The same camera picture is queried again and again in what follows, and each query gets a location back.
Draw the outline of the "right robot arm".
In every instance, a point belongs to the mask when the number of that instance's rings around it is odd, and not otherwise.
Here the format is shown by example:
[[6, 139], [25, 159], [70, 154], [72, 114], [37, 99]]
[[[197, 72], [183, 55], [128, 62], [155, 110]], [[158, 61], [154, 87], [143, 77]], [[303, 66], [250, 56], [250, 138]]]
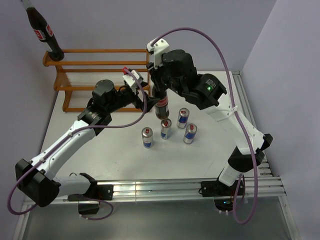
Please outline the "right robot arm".
[[150, 77], [158, 91], [171, 91], [197, 106], [199, 110], [213, 118], [236, 144], [227, 165], [216, 183], [217, 191], [229, 194], [241, 173], [246, 173], [260, 165], [273, 137], [257, 130], [248, 119], [232, 105], [231, 92], [220, 80], [210, 74], [199, 74], [192, 56], [182, 49], [155, 50], [148, 53], [154, 57], [147, 65]]

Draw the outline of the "cola bottle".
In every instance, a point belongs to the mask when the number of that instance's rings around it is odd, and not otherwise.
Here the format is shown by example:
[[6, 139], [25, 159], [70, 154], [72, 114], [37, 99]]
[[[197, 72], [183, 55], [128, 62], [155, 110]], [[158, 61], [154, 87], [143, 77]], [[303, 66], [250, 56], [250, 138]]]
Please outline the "cola bottle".
[[32, 30], [45, 47], [49, 57], [56, 62], [63, 60], [65, 57], [64, 52], [60, 48], [53, 30], [45, 18], [38, 12], [38, 10], [29, 0], [21, 0], [21, 3], [26, 10]]
[[160, 120], [165, 120], [169, 117], [169, 99], [166, 91], [158, 91], [155, 88], [152, 89], [152, 96], [159, 99], [154, 106], [155, 115]]

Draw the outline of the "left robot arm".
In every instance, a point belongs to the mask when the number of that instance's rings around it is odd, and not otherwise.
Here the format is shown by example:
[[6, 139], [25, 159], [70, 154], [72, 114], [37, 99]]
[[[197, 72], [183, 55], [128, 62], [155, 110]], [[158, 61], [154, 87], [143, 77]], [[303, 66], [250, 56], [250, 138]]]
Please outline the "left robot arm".
[[159, 98], [142, 94], [137, 87], [128, 84], [115, 89], [111, 80], [100, 80], [92, 91], [87, 107], [77, 117], [69, 130], [53, 145], [30, 161], [21, 159], [15, 165], [18, 189], [39, 207], [48, 206], [59, 196], [80, 195], [91, 200], [98, 193], [97, 181], [87, 173], [70, 176], [66, 180], [56, 178], [60, 168], [83, 145], [96, 137], [112, 121], [111, 114], [127, 105], [149, 112]]

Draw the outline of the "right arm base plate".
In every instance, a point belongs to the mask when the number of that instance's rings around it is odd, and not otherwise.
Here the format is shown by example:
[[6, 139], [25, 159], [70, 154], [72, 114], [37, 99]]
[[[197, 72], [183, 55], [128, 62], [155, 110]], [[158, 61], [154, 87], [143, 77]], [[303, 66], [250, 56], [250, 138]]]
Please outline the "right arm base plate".
[[236, 192], [237, 185], [237, 180], [232, 186], [227, 186], [218, 180], [201, 181], [199, 193], [203, 197], [233, 197]]

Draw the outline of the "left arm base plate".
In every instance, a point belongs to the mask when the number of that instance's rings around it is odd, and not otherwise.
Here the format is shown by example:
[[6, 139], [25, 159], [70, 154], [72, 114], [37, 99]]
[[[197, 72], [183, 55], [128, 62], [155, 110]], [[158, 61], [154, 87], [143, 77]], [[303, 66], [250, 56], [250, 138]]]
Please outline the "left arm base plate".
[[89, 199], [110, 201], [113, 199], [114, 186], [112, 184], [97, 184], [91, 186], [84, 194], [72, 194], [67, 197], [70, 202]]

